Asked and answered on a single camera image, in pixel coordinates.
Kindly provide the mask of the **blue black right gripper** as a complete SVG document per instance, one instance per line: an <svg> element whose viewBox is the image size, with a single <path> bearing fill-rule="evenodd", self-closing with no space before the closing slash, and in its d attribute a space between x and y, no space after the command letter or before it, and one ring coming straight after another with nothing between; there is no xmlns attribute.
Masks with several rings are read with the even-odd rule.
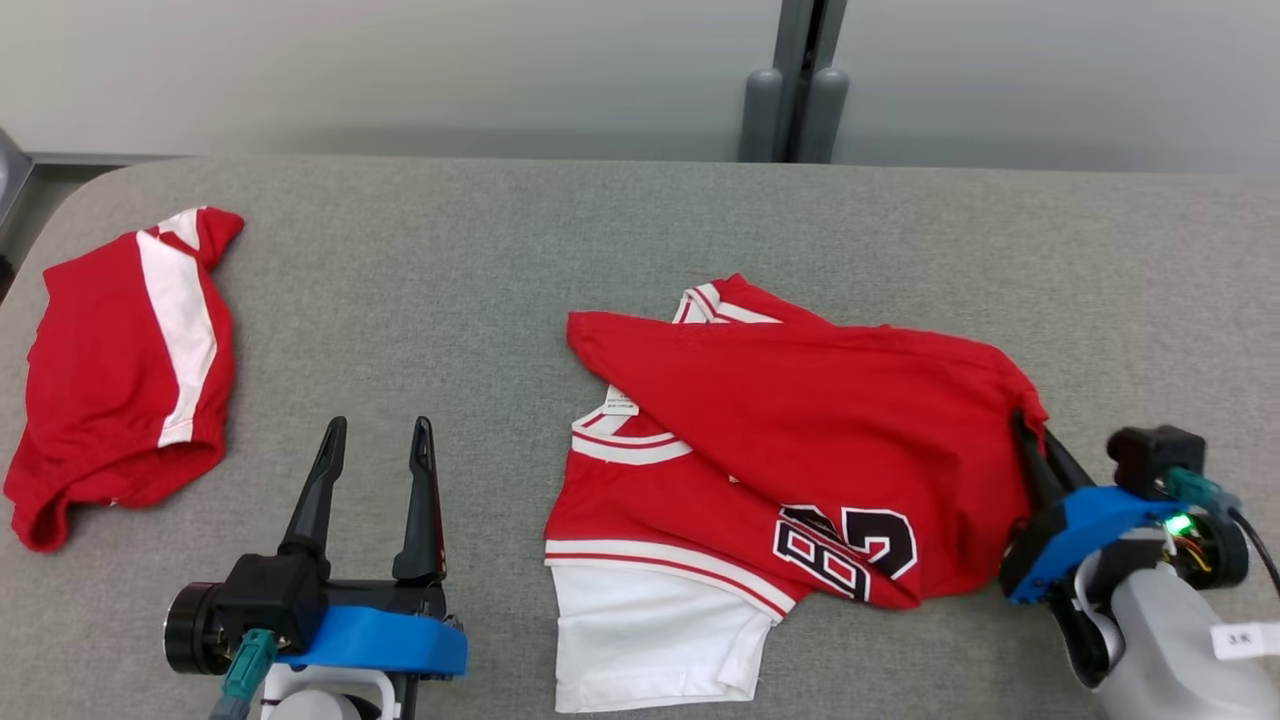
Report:
<svg viewBox="0 0 1280 720"><path fill-rule="evenodd" d="M1114 486L1097 487L1053 432L1034 427L1020 409L1011 415L1011 428L1034 515L1000 566L1001 591L1012 603L1043 602L1092 553L1129 530L1190 510L1179 498L1147 500Z"/></svg>

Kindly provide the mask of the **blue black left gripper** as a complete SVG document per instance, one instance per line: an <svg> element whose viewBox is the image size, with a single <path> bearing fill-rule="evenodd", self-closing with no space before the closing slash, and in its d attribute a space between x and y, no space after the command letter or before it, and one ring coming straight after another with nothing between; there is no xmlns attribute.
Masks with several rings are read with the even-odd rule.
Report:
<svg viewBox="0 0 1280 720"><path fill-rule="evenodd" d="M344 469L346 416L328 424L292 512L279 555L301 555L326 582L332 565L326 538L333 491ZM402 550L392 580L346 580L326 587L329 610L305 652L282 646L278 664L289 667L353 667L416 675L463 676L468 639L448 611L440 583L447 578L438 465L433 424L417 416L410 448L411 491ZM179 674L221 675L238 648L230 621L215 609L221 584L191 583L173 600L163 629L169 666Z"/></svg>

